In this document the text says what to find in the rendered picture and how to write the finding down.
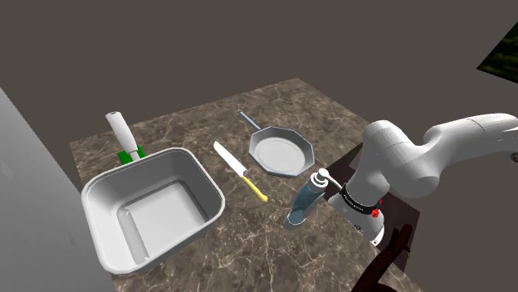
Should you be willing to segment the grey octagonal frying pan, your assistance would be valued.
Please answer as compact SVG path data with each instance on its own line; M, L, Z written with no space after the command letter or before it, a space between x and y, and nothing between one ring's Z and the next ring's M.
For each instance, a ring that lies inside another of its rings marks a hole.
M248 153L266 173L295 178L314 166L312 144L295 130L261 128L240 109L237 112L257 130L251 136Z

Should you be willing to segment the blue soap dispenser bottle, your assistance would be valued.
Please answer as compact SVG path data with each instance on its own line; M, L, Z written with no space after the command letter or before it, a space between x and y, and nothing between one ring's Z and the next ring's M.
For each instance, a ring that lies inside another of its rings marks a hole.
M329 171L325 168L320 168L310 175L309 181L296 195L292 208L284 220L283 227L287 231L293 231L302 226L319 200L325 195L326 188L330 183L341 189L341 185L330 176Z

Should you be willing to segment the white rectangular sink basin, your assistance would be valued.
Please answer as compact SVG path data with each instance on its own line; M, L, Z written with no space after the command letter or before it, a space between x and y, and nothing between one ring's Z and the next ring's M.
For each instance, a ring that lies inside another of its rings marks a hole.
M99 262L113 275L150 270L222 215L225 197L186 148L167 148L92 178L81 191Z

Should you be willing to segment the dark brown curved object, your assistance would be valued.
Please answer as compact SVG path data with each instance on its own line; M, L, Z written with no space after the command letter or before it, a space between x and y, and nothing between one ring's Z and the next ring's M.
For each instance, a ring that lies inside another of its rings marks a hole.
M371 261L351 292L398 292L379 281L403 251L411 252L408 242L412 233L413 227L409 224L404 224L400 230L394 228L389 244Z

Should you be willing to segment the yellow-handled kitchen knife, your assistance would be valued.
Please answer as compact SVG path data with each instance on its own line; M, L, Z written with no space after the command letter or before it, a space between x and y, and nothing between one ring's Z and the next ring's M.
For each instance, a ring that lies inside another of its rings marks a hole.
M268 197L264 195L259 188L245 176L246 168L218 141L213 143L213 148L217 154L227 163L227 165L240 177L243 182L255 193L255 195L262 201L267 202Z

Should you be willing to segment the dark green wall picture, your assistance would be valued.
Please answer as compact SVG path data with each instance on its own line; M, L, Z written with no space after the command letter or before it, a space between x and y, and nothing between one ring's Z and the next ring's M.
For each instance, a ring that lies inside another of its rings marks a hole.
M477 69L518 84L518 22L491 50Z

